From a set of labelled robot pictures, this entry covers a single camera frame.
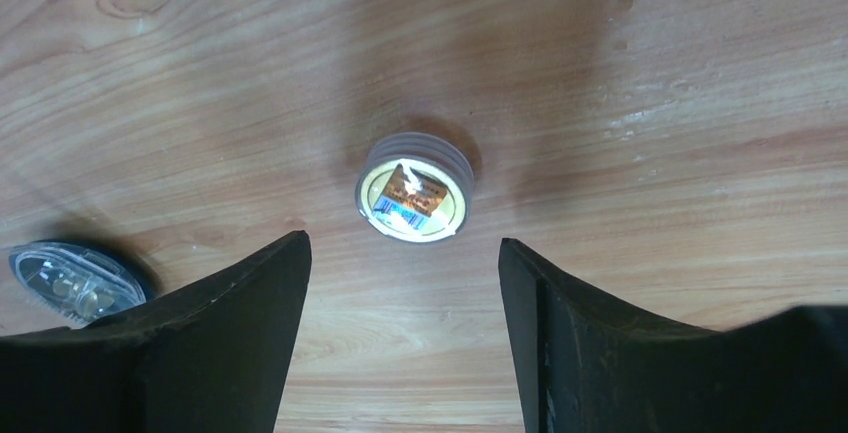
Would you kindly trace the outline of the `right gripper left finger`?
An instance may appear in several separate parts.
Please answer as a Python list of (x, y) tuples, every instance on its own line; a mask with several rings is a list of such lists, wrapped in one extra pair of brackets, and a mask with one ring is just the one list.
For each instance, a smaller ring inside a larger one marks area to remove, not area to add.
[(291, 232), (86, 327), (1, 340), (5, 432), (270, 432), (310, 278)]

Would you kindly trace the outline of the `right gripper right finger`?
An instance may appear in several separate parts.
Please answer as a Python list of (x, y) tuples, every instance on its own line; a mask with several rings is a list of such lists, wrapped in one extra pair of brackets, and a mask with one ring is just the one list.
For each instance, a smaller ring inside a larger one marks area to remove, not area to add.
[(796, 306), (718, 332), (649, 312), (501, 242), (528, 432), (843, 432), (847, 309)]

